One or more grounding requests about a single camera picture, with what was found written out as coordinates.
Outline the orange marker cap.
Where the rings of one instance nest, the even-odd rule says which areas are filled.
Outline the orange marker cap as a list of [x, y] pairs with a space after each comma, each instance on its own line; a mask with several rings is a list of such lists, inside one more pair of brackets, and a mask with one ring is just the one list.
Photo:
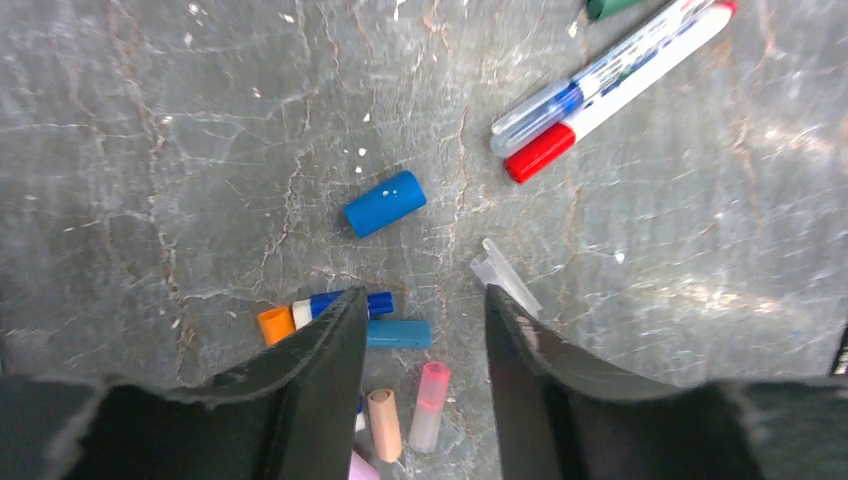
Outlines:
[[262, 312], [257, 316], [257, 322], [268, 347], [279, 343], [297, 330], [290, 306]]

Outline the peach marker cap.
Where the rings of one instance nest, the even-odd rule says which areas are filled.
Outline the peach marker cap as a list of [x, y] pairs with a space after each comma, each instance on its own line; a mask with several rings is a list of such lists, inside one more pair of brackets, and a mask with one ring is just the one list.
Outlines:
[[375, 453], [382, 461], [394, 463], [403, 451], [394, 391], [374, 390], [367, 395], [367, 404]]

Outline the light blue marker cap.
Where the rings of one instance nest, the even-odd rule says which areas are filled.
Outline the light blue marker cap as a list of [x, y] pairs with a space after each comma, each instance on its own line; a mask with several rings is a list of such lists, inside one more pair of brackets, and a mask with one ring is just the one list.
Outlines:
[[423, 320], [371, 320], [367, 347], [377, 349], [429, 349], [432, 331]]

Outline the clear pen cap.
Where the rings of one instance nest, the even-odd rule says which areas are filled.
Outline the clear pen cap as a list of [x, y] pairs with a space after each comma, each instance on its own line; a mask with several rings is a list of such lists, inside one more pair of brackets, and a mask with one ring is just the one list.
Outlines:
[[482, 240], [483, 252], [474, 257], [470, 268], [485, 286], [504, 289], [532, 317], [537, 318], [542, 306], [490, 238]]

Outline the small pink clear cap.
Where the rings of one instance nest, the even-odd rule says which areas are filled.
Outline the small pink clear cap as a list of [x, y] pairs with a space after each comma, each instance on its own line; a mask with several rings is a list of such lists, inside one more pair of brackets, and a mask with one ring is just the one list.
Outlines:
[[429, 453], [436, 447], [450, 377], [450, 368], [441, 362], [428, 362], [422, 368], [408, 435], [408, 445], [415, 451]]

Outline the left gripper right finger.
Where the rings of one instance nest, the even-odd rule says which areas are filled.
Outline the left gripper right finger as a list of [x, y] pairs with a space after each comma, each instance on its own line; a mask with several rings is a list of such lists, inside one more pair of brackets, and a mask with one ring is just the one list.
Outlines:
[[487, 288], [485, 336], [506, 479], [843, 479], [847, 380], [679, 388], [617, 367]]

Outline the pink highlighter cap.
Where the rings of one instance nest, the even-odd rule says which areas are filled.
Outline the pink highlighter cap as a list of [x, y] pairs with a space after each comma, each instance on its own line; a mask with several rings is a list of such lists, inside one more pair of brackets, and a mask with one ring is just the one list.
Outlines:
[[352, 451], [347, 479], [380, 480], [380, 473], [356, 451]]

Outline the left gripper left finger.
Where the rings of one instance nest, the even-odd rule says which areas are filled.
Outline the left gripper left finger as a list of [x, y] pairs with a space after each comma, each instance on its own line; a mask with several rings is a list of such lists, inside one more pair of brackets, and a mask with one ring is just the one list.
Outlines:
[[351, 288], [196, 387], [119, 376], [1, 381], [5, 479], [344, 479], [368, 324]]

